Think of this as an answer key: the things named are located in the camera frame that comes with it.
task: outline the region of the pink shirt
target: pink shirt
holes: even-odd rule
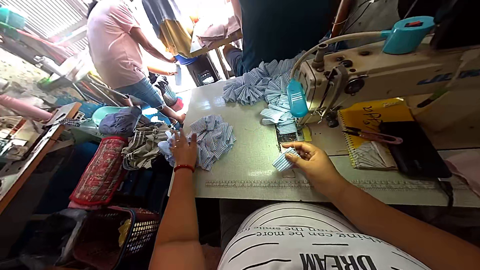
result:
[[[140,26],[122,0],[101,0],[88,17],[90,56],[102,80],[113,89],[145,77],[142,52],[130,36],[133,27]]]

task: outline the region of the red bracelet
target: red bracelet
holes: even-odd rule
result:
[[[195,172],[195,168],[192,167],[191,165],[187,165],[187,164],[177,165],[177,166],[175,166],[175,168],[173,168],[173,171],[176,172],[178,169],[181,169],[181,168],[190,169],[192,172]]]

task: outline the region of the notebook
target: notebook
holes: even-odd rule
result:
[[[353,104],[339,110],[338,118],[343,126],[357,127],[366,131],[380,132],[381,122],[414,121],[405,101],[390,98]],[[396,170],[387,147],[377,142],[344,133],[348,155],[356,169]]]

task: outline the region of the cable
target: cable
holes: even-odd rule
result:
[[[295,72],[299,68],[300,64],[309,56],[310,54],[314,53],[319,49],[319,46],[321,44],[332,44],[335,42],[343,41],[343,40],[349,40],[349,39],[356,39],[356,38],[361,38],[361,37],[379,37],[382,34],[381,31],[373,31],[373,32],[360,32],[360,33],[352,33],[352,34],[347,34],[347,35],[342,35],[338,37],[334,37],[331,39],[328,39],[315,47],[311,48],[308,50],[306,53],[304,53],[296,62],[295,65],[293,65],[292,71],[290,72],[290,79],[293,79],[295,77]]]
[[[454,194],[453,194],[452,184],[449,181],[442,181],[442,180],[439,179],[438,185],[441,188],[441,190],[443,192],[445,192],[445,194],[447,195],[448,202],[447,202],[447,206],[446,206],[445,210],[441,211],[438,215],[436,215],[434,218],[432,218],[430,221],[428,221],[428,223],[430,223],[430,224],[432,224],[433,222],[438,221],[438,220],[442,219],[443,217],[445,217],[446,215],[450,214],[450,212],[452,211],[452,207],[453,207]]]
[[[340,22],[340,23],[334,23],[333,25],[340,25],[340,24],[348,21],[348,19],[350,19],[350,17],[351,17],[353,14],[355,14],[355,12],[357,12],[361,6],[363,6],[366,2],[370,2],[370,1],[371,1],[371,0],[366,0],[366,1],[362,2],[362,4],[360,4],[354,11],[352,11],[352,13],[350,13],[350,15],[348,15],[348,17],[347,17],[345,20],[343,20],[343,21]]]
[[[408,9],[407,13],[405,13],[405,16],[403,16],[403,18],[405,19],[408,15],[410,15],[410,12],[412,11],[413,7],[417,4],[418,0],[415,0],[413,2],[413,4],[410,6],[410,8]]]
[[[362,15],[365,13],[365,11],[367,11],[368,7],[370,7],[371,4],[372,3],[368,3],[367,7],[362,11],[360,16],[358,16],[358,18],[356,18],[355,21],[353,21],[347,28],[345,28],[345,30],[343,30],[343,33],[345,33],[348,29],[350,29],[350,27],[352,27],[352,25],[354,25],[360,19],[360,17],[362,17]]]

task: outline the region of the person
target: person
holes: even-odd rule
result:
[[[243,51],[227,44],[223,55],[235,76],[260,62],[294,58],[317,45],[331,27],[336,0],[232,0]]]
[[[146,78],[148,70],[139,45],[165,62],[174,63],[175,58],[168,59],[146,39],[128,4],[123,0],[94,0],[87,18],[90,56],[102,80],[111,88],[139,98],[183,123],[185,114],[165,106],[161,94]]]
[[[199,243],[193,166],[196,135],[183,131],[171,148],[176,169],[158,228],[150,270],[205,269]],[[451,270],[476,269],[480,248],[408,216],[343,178],[324,151],[303,142],[284,143],[288,154],[348,219],[313,204],[280,203],[257,210],[230,240],[218,265],[229,269]]]

